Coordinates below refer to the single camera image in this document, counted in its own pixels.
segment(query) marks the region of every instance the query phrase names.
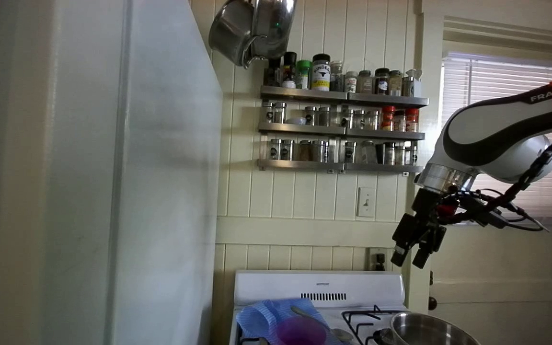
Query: green lid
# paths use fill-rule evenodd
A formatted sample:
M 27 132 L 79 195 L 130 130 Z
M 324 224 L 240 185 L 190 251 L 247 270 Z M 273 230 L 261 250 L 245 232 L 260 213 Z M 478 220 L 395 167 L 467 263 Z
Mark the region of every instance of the green lid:
M 312 68 L 312 61 L 309 61 L 309 60 L 298 61 L 298 69 L 303 69 L 303 68 Z

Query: blue cloth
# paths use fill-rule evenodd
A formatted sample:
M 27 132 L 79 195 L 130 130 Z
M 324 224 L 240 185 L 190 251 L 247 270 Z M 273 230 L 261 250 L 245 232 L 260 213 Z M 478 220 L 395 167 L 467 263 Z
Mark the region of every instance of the blue cloth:
M 277 345 L 279 342 L 276 326 L 285 319 L 299 316 L 291 310 L 291 306 L 297 306 L 327 325 L 309 299 L 266 299 L 245 307 L 237 314 L 236 321 L 243 331 L 243 337 L 265 338 L 271 345 Z M 325 345 L 342 345 L 342 343 L 327 332 Z

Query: stainless steel pot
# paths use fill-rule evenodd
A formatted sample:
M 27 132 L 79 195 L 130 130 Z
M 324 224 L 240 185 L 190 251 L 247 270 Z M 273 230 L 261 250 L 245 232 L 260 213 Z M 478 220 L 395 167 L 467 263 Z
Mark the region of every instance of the stainless steel pot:
M 246 0 L 228 0 L 210 27 L 208 45 L 236 66 L 248 68 L 254 59 L 250 45 L 260 35 L 252 35 L 254 7 Z
M 256 0 L 251 47 L 253 56 L 276 59 L 285 54 L 297 0 Z
M 400 312 L 391 319 L 395 345 L 480 345 L 460 328 L 437 317 Z

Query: purple cup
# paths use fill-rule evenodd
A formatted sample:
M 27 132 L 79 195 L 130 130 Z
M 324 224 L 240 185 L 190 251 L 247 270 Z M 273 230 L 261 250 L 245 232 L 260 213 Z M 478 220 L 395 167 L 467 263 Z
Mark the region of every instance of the purple cup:
M 308 317 L 291 317 L 276 326 L 279 345 L 323 345 L 327 334 L 319 321 Z

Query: window blinds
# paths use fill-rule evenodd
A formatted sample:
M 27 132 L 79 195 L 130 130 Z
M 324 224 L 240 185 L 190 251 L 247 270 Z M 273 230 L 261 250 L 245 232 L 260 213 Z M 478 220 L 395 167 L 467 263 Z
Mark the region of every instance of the window blinds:
M 442 126 L 459 108 L 478 101 L 526 92 L 550 81 L 550 66 L 517 63 L 499 57 L 450 53 L 443 61 Z M 552 133 L 546 136 L 552 142 Z M 492 188 L 500 192 L 509 186 L 486 174 L 478 175 L 473 184 L 474 189 Z M 552 172 L 520 192 L 514 203 L 532 216 L 552 218 Z

